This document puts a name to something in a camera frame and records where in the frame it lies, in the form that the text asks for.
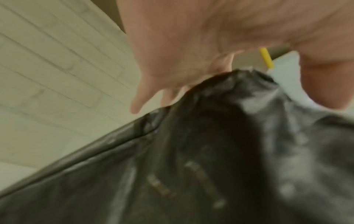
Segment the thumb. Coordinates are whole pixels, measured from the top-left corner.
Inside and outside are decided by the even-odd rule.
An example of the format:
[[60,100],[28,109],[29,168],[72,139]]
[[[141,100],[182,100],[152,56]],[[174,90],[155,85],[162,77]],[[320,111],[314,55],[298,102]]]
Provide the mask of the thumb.
[[154,95],[159,91],[153,83],[148,82],[143,77],[141,78],[136,95],[131,102],[130,112],[132,114],[137,114],[140,112],[141,108],[147,103]]
[[354,61],[311,64],[301,57],[301,85],[316,103],[344,109],[354,96]]

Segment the black garbage bag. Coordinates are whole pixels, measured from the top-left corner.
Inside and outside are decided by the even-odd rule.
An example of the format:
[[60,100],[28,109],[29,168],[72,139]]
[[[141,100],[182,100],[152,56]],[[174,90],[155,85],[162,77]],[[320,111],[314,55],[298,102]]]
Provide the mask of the black garbage bag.
[[0,223],[354,223],[354,125],[237,70],[6,189]]

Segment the yellow handle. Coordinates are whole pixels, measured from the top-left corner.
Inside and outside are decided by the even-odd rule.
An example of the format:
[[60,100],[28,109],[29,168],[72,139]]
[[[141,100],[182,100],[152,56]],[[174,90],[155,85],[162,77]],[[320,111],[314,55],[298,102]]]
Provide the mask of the yellow handle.
[[274,64],[273,64],[272,58],[269,55],[268,50],[266,48],[261,48],[261,49],[259,49],[259,52],[261,53],[268,69],[274,68]]

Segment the white tiled wall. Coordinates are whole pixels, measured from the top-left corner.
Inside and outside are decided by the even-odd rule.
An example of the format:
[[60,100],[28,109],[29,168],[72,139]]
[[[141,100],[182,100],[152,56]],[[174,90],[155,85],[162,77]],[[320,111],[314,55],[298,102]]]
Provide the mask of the white tiled wall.
[[87,0],[0,0],[0,189],[137,118],[139,78]]

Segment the skin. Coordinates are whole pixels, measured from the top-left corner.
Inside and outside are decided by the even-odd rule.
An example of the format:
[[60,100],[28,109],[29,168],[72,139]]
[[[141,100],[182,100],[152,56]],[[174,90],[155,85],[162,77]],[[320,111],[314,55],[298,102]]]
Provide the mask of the skin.
[[299,52],[302,87],[315,102],[342,109],[354,96],[354,1],[117,0],[117,4],[142,72],[132,113],[160,90],[166,106],[181,88],[230,71],[234,54],[280,43]]

